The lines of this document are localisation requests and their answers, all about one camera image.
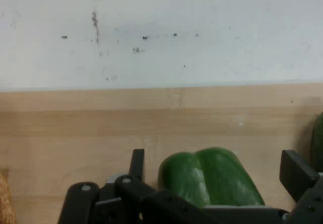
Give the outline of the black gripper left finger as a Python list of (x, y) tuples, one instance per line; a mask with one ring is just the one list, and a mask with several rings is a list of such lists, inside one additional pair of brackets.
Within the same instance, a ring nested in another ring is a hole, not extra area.
[(132, 153), (128, 174), (99, 187), (73, 184), (67, 191), (59, 223), (209, 223), (202, 210), (169, 191), (143, 181), (144, 149)]

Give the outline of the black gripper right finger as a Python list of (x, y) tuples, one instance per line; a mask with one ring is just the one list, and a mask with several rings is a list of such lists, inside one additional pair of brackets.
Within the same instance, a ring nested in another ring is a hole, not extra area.
[(283, 150), (280, 182), (296, 202), (284, 223), (322, 223), (322, 175), (316, 172), (294, 150)]

